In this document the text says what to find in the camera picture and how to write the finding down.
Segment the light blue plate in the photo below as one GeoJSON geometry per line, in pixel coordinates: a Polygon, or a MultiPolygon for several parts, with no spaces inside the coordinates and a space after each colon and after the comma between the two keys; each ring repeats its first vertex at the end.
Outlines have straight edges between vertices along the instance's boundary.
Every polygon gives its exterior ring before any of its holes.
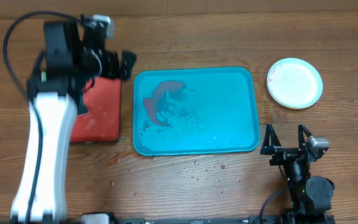
{"type": "Polygon", "coordinates": [[[310,63],[299,58],[283,58],[275,62],[266,77],[269,85],[321,85],[321,75],[310,63]]]}

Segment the white plate with red stain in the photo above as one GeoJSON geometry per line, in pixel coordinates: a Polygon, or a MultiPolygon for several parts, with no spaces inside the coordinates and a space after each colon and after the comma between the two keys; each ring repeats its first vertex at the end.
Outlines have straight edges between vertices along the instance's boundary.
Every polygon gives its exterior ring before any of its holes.
{"type": "Polygon", "coordinates": [[[269,85],[268,92],[282,106],[291,109],[305,109],[313,106],[321,97],[321,85],[269,85]]]}

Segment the dark green sponge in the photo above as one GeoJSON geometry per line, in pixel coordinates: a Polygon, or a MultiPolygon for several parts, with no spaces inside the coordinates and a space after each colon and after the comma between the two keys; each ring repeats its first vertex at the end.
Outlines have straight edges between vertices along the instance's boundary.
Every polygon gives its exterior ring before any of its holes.
{"type": "Polygon", "coordinates": [[[81,96],[77,104],[77,115],[86,114],[86,113],[88,113],[88,108],[84,103],[83,96],[81,96]]]}

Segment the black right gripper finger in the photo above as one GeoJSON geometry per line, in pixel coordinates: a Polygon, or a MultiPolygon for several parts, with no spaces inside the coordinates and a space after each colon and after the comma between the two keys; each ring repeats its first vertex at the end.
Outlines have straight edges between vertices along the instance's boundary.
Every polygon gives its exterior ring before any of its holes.
{"type": "Polygon", "coordinates": [[[275,154],[282,148],[280,141],[271,123],[266,126],[265,137],[260,150],[261,154],[275,154]]]}
{"type": "Polygon", "coordinates": [[[299,143],[299,146],[303,146],[306,143],[305,136],[310,137],[310,136],[312,136],[312,133],[306,128],[306,126],[303,123],[300,123],[298,125],[298,143],[299,143]]]}

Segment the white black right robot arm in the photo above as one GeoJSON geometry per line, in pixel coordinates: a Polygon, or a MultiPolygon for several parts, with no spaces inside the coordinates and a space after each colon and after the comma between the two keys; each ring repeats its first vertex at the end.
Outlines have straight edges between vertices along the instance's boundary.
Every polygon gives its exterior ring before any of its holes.
{"type": "Polygon", "coordinates": [[[269,164],[277,166],[287,186],[273,193],[262,205],[257,223],[334,223],[326,212],[331,209],[334,183],[321,176],[311,175],[311,164],[322,158],[329,149],[324,136],[313,135],[304,124],[298,125],[298,147],[283,147],[272,126],[268,124],[260,150],[271,156],[269,164]],[[264,216],[268,203],[276,196],[289,192],[291,207],[279,215],[264,216]]]}

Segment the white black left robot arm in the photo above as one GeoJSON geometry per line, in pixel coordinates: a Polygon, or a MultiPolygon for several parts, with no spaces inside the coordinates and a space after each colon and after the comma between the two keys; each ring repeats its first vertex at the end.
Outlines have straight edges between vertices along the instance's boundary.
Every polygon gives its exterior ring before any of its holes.
{"type": "Polygon", "coordinates": [[[46,48],[24,87],[30,131],[11,223],[65,223],[65,174],[71,133],[85,90],[97,78],[127,80],[136,56],[105,49],[112,37],[108,16],[84,16],[44,24],[46,48]]]}

